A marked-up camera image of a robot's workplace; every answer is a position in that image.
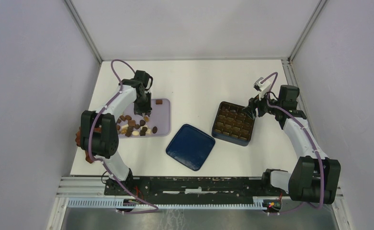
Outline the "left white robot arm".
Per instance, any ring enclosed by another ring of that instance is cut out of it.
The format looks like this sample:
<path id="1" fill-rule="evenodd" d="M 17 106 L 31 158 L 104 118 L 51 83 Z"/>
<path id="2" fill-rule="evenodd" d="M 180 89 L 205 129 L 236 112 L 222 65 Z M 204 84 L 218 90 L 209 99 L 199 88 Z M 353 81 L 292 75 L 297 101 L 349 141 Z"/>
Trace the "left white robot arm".
<path id="1" fill-rule="evenodd" d="M 80 147 L 87 151 L 92 161 L 103 164 L 110 178 L 116 180 L 116 189 L 122 195 L 134 190 L 134 182 L 128 179 L 131 170 L 118 152 L 119 136 L 116 121 L 125 109 L 133 104 L 134 114 L 151 114 L 153 78 L 145 71 L 137 70 L 132 79 L 119 82 L 113 97 L 96 111 L 84 111 L 80 118 Z"/>

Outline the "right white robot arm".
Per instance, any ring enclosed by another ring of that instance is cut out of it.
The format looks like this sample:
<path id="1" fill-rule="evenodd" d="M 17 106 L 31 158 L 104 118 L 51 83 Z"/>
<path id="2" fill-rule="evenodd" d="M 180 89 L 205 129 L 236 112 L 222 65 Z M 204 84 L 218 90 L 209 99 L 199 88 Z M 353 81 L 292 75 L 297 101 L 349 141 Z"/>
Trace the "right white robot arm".
<path id="1" fill-rule="evenodd" d="M 332 204 L 336 197 L 341 165 L 319 147 L 305 113 L 297 108 L 299 88 L 283 85 L 277 99 L 270 98 L 273 94 L 270 86 L 256 83 L 254 88 L 259 94 L 249 99 L 243 112 L 253 119 L 265 114 L 273 115 L 297 155 L 292 172 L 267 169 L 260 183 L 261 191 L 272 196 L 281 189 L 293 201 L 313 203 L 316 208 Z"/>

